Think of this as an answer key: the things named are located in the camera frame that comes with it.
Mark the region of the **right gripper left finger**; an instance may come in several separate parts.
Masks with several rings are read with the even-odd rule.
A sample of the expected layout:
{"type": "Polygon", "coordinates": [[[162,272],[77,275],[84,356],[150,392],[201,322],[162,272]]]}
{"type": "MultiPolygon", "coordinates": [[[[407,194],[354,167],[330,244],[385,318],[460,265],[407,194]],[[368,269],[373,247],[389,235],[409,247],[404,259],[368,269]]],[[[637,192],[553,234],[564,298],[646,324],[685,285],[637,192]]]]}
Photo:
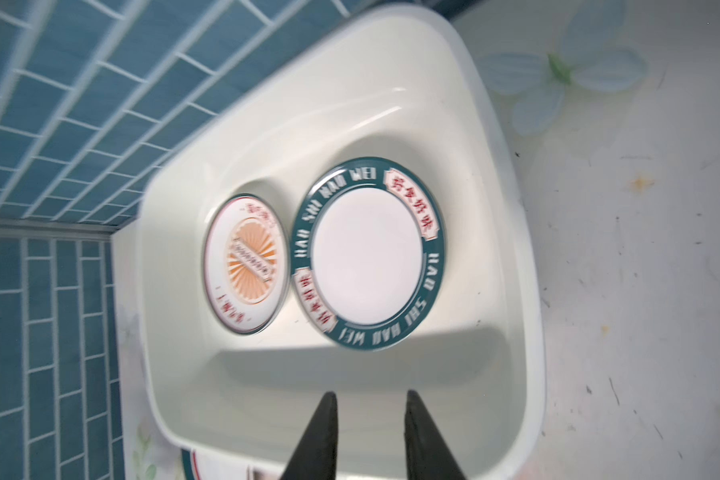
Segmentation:
{"type": "Polygon", "coordinates": [[[334,480],[337,472],[338,402],[326,392],[296,446],[281,480],[334,480]]]}

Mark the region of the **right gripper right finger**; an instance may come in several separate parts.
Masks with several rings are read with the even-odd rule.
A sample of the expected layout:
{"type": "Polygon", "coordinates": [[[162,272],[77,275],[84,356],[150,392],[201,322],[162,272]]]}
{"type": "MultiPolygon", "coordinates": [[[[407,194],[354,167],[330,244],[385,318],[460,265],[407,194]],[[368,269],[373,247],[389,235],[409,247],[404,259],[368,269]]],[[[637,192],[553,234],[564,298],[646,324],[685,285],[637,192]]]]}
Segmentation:
{"type": "Polygon", "coordinates": [[[408,479],[466,479],[421,396],[415,390],[407,392],[404,442],[408,479]]]}

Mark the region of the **green red rim plate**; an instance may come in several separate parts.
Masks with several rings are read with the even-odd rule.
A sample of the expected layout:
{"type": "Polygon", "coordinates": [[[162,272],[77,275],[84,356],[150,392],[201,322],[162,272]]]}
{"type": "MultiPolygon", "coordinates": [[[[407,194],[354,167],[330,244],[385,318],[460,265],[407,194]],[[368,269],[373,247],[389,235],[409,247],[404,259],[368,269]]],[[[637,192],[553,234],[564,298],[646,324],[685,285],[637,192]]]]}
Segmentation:
{"type": "Polygon", "coordinates": [[[187,480],[272,480],[279,479],[283,473],[195,450],[181,451],[181,466],[187,480]]]}

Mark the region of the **orange sunburst plate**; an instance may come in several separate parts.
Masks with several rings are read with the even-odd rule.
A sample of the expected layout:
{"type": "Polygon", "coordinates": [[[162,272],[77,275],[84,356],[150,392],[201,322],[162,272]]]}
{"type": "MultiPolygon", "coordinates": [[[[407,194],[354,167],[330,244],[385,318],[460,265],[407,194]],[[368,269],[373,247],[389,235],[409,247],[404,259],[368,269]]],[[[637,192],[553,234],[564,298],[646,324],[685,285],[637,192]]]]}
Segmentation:
{"type": "Polygon", "coordinates": [[[286,235],[272,207],[252,194],[228,199],[209,224],[202,266],[208,302],[228,330],[253,335],[267,328],[289,273],[286,235]]]}

